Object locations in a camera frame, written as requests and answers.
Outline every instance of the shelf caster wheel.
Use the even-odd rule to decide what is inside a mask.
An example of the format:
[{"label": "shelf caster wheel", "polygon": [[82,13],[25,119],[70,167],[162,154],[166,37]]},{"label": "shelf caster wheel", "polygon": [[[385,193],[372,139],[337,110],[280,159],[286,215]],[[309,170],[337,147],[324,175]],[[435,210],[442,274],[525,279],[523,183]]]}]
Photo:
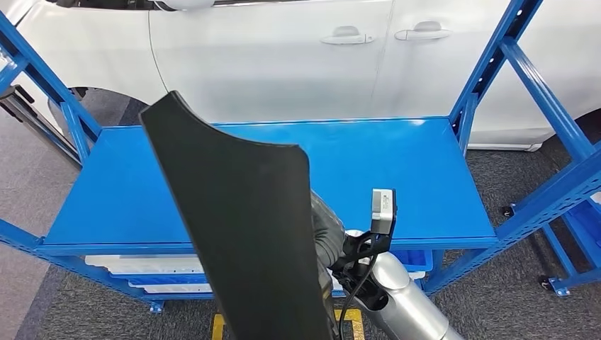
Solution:
[{"label": "shelf caster wheel", "polygon": [[539,285],[541,285],[541,287],[543,289],[550,291],[550,292],[554,292],[555,295],[557,295],[557,296],[570,295],[570,291],[567,288],[555,289],[555,287],[553,287],[553,282],[557,283],[557,282],[559,282],[559,279],[552,278],[552,277],[549,277],[546,275],[539,276]]},{"label": "shelf caster wheel", "polygon": [[163,306],[159,306],[159,305],[151,305],[150,306],[150,312],[152,314],[159,314],[159,313],[163,313]]},{"label": "shelf caster wheel", "polygon": [[513,216],[513,208],[512,207],[502,207],[501,213],[505,217],[512,217]]},{"label": "shelf caster wheel", "polygon": [[546,276],[546,275],[539,276],[539,285],[541,285],[541,287],[543,289],[552,292],[552,291],[554,291],[554,289],[553,289],[553,286],[551,285],[550,279],[551,279],[551,277]]}]

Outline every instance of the blue metal shelf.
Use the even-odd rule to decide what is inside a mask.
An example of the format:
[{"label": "blue metal shelf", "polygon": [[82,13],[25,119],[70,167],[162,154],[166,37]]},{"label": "blue metal shelf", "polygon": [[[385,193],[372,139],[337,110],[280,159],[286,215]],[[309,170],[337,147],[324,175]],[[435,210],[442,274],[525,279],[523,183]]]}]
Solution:
[{"label": "blue metal shelf", "polygon": [[[420,240],[421,249],[496,242],[447,119],[249,123],[219,128],[251,140],[300,144],[310,158],[313,189],[347,229],[369,228],[372,188],[397,188],[401,213],[393,250],[402,249],[403,241]],[[392,157],[403,161],[391,166],[387,163]],[[129,244],[172,244],[191,250],[141,127],[106,128],[94,145],[44,241],[45,249],[63,254],[72,244],[78,245],[76,252],[82,251],[82,245],[93,244],[95,254],[103,247],[107,254],[122,254],[115,253],[116,249]]]},{"label": "blue metal shelf", "polygon": [[[598,249],[593,244],[597,238],[591,237],[595,229],[573,215],[584,212],[579,204],[601,190],[601,148],[586,140],[517,44],[540,4],[541,0],[511,0],[448,116],[239,123],[218,128],[251,140],[299,144],[310,159],[313,189],[347,229],[369,228],[372,188],[396,189],[399,213],[391,251],[409,267],[432,269],[428,279],[420,281],[427,293],[441,290],[536,230],[549,234],[549,222],[562,215],[597,265]],[[0,46],[12,60],[0,72],[0,87],[4,90],[25,72],[62,109],[82,165],[46,237],[0,220],[0,242],[146,302],[154,312],[162,310],[165,300],[210,298],[198,293],[147,294],[103,268],[84,263],[82,255],[192,254],[194,250],[141,127],[102,128],[4,15],[0,15]],[[516,203],[515,214],[493,229],[464,155],[476,108],[506,60],[573,161]],[[554,235],[549,240],[558,244]],[[441,269],[445,249],[468,250]],[[568,263],[567,255],[558,255]],[[599,276],[597,267],[556,280],[553,286],[564,289]]]}]

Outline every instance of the blue shelf board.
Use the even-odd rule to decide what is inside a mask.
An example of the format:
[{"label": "blue shelf board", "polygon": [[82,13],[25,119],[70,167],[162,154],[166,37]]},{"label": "blue shelf board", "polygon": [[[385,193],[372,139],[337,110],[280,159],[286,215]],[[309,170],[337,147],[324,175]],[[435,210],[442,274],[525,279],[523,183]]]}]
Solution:
[{"label": "blue shelf board", "polygon": [[596,205],[591,200],[584,200],[562,218],[587,260],[595,267],[601,267],[601,211]]},{"label": "blue shelf board", "polygon": [[[250,140],[299,144],[310,160],[311,186],[348,230],[370,227],[372,188],[394,188],[398,219],[393,248],[412,240],[422,249],[438,249],[454,240],[463,248],[496,242],[447,119],[217,127]],[[44,242],[49,247],[85,244],[189,244],[139,126],[102,131]]]}]

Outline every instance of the car door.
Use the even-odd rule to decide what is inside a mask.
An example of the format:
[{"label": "car door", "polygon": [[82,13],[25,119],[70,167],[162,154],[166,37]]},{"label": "car door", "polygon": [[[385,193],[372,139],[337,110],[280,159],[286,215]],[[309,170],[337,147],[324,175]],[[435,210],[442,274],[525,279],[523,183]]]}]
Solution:
[{"label": "car door", "polygon": [[381,115],[448,115],[508,1],[398,0],[374,93]]},{"label": "car door", "polygon": [[[388,116],[448,115],[509,1],[396,1],[373,110]],[[520,46],[573,117],[601,107],[601,29],[595,0],[548,0]],[[479,105],[470,145],[529,149],[553,135],[509,64]]]},{"label": "car door", "polygon": [[370,116],[391,0],[236,3],[151,11],[168,90],[210,122]]}]

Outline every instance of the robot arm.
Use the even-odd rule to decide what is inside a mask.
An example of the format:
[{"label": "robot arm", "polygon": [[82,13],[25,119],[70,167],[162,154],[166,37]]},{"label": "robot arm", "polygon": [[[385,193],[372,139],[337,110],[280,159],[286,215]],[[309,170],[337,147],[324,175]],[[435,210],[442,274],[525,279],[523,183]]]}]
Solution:
[{"label": "robot arm", "polygon": [[[391,340],[462,340],[396,256],[388,252],[396,220],[394,191],[374,189],[371,211],[371,230],[348,235],[345,252],[332,267],[347,295],[351,294],[349,298]],[[357,287],[363,277],[362,286]]]}]

